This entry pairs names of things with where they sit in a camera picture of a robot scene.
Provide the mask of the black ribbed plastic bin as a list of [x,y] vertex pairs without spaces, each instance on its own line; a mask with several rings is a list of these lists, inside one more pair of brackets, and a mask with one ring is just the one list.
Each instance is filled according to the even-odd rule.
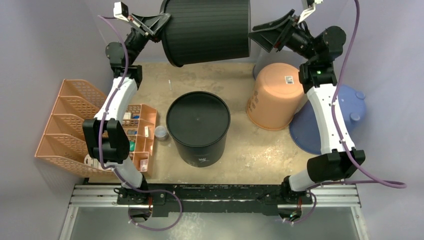
[[161,42],[173,66],[249,57],[250,1],[164,0],[160,11],[170,14]]

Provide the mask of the orange capybara plastic bucket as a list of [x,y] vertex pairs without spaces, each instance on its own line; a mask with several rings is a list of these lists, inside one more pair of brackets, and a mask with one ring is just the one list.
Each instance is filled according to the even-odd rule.
[[287,63],[272,63],[257,75],[246,113],[263,129],[281,130],[292,121],[303,97],[299,70]]

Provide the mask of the blue plastic bucket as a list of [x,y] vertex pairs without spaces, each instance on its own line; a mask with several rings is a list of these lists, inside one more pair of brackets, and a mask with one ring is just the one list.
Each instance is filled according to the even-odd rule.
[[[340,109],[349,133],[365,119],[365,94],[343,84],[338,92]],[[294,114],[289,124],[289,133],[295,144],[303,151],[321,154],[321,139],[313,107],[309,100]]]

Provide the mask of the dark navy cylindrical bin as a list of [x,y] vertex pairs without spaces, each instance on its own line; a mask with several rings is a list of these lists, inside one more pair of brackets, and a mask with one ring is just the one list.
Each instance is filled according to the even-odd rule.
[[231,113],[219,96],[192,91],[174,100],[165,123],[182,160],[205,168],[218,162],[225,151]]

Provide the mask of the white grey cylindrical bin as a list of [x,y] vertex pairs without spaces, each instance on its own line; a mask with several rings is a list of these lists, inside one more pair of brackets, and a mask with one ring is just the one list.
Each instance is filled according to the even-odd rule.
[[284,63],[294,66],[295,68],[299,68],[299,66],[303,63],[304,58],[297,53],[288,50],[287,48],[283,48],[280,51],[273,49],[271,52],[267,52],[265,50],[261,50],[259,53],[259,57],[256,61],[256,64],[253,67],[252,75],[256,80],[259,72],[266,66],[273,63]]

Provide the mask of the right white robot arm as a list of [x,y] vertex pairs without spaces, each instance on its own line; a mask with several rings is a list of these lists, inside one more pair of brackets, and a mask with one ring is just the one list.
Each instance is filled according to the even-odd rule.
[[299,81],[311,103],[321,141],[321,154],[307,161],[306,169],[284,178],[280,196],[288,204],[324,182],[347,179],[365,161],[346,128],[339,105],[334,60],[343,53],[346,33],[330,26],[317,36],[290,10],[283,17],[254,26],[249,38],[270,52],[287,47],[305,58]]

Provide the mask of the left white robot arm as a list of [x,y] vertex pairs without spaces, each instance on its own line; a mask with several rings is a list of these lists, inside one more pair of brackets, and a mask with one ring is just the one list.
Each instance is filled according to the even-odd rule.
[[99,112],[84,120],[82,130],[89,156],[98,160],[102,169],[111,170],[123,188],[131,189],[130,199],[142,205],[152,191],[130,158],[130,141],[123,120],[143,79],[142,66],[133,63],[149,41],[161,40],[161,31],[171,15],[162,13],[142,17],[118,13],[115,18],[128,21],[132,25],[131,32],[126,39],[118,34],[119,40],[106,46],[105,55],[114,77],[112,87]]

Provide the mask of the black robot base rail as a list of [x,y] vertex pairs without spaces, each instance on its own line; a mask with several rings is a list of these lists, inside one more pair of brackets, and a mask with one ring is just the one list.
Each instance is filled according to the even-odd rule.
[[170,213],[259,213],[296,218],[302,206],[313,203],[311,194],[280,184],[171,184],[150,183],[148,192],[115,187],[117,204],[141,209],[146,216]]

